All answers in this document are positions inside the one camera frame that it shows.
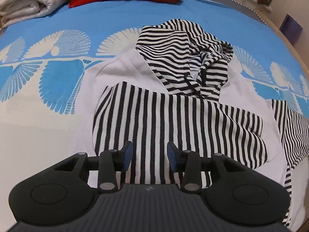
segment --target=ribbed black surface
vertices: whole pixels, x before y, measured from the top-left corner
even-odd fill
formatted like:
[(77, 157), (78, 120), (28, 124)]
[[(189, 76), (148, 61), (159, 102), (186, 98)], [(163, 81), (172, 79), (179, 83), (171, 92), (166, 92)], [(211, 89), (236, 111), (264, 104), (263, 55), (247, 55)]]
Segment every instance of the ribbed black surface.
[(230, 224), (212, 214), (201, 198), (176, 185), (124, 185), (101, 195), (83, 217), (55, 227), (16, 224), (10, 232), (236, 232), (289, 230), (281, 224), (259, 228)]

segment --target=blue bed sheet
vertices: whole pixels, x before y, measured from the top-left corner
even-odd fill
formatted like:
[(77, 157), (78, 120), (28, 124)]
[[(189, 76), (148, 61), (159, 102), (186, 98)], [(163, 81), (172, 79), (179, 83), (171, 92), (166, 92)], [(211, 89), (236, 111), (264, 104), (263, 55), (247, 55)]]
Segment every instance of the blue bed sheet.
[(173, 18), (200, 24), (230, 42), (242, 65), (239, 72), (260, 96), (287, 100), (291, 109), (309, 117), (309, 83), (282, 41), (266, 25), (209, 0), (66, 5), (45, 18), (12, 25), (0, 40), (0, 102), (41, 72), (42, 103), (59, 114), (74, 113), (86, 69), (132, 48), (144, 25)]

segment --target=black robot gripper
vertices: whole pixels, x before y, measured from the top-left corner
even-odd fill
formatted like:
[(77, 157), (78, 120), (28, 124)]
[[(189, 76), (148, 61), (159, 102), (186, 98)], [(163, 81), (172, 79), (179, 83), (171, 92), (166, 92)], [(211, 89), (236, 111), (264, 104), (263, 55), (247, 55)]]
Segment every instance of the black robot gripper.
[[(77, 153), (20, 182), (9, 205), (17, 220), (10, 232), (110, 231), (288, 231), (282, 224), (289, 195), (284, 187), (221, 154), (211, 158), (166, 147), (171, 170), (184, 173), (175, 184), (123, 184), (116, 172), (135, 156), (127, 141), (121, 150), (99, 156)], [(97, 188), (87, 182), (98, 171)], [(201, 172), (212, 185), (202, 189)]]

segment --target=white blanket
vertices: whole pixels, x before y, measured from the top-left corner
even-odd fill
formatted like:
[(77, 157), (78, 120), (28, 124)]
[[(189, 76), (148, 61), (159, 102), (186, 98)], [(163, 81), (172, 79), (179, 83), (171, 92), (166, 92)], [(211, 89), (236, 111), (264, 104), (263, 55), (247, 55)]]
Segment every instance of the white blanket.
[(0, 0), (4, 28), (11, 24), (49, 15), (67, 0)]

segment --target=mattress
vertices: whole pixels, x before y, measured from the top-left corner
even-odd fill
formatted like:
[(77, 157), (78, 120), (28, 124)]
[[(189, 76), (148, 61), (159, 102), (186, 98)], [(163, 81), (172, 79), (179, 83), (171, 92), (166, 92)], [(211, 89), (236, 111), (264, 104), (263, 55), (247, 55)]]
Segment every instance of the mattress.
[[(144, 25), (173, 18), (193, 21), (231, 43), (241, 63), (238, 72), (258, 95), (286, 100), (291, 109), (309, 117), (309, 84), (282, 41), (258, 18), (216, 1), (66, 5), (45, 18), (20, 22), (0, 40), (0, 133), (5, 148), (0, 165), (7, 172), (1, 175), (1, 231), (14, 223), (7, 203), (12, 187), (70, 155), (80, 123), (75, 99), (84, 72), (133, 48)], [(298, 178), (308, 179), (304, 171)], [(292, 220), (304, 196), (292, 196)]]

